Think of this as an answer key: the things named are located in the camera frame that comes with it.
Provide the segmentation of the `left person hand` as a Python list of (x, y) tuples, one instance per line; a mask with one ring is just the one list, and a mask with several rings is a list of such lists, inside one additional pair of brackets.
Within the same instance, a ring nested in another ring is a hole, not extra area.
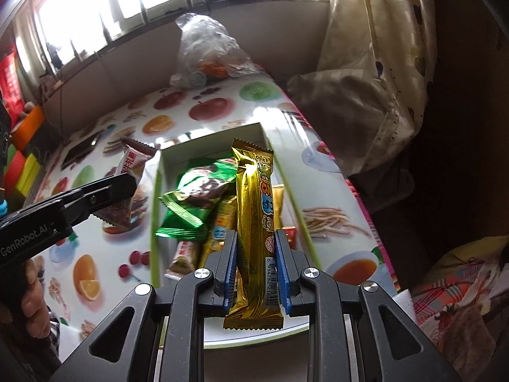
[(43, 289), (37, 277), (38, 270), (32, 259), (25, 262), (25, 274), (28, 288), (23, 295), (21, 307), (27, 319), (26, 330), (31, 337), (43, 339), (49, 336), (51, 324)]

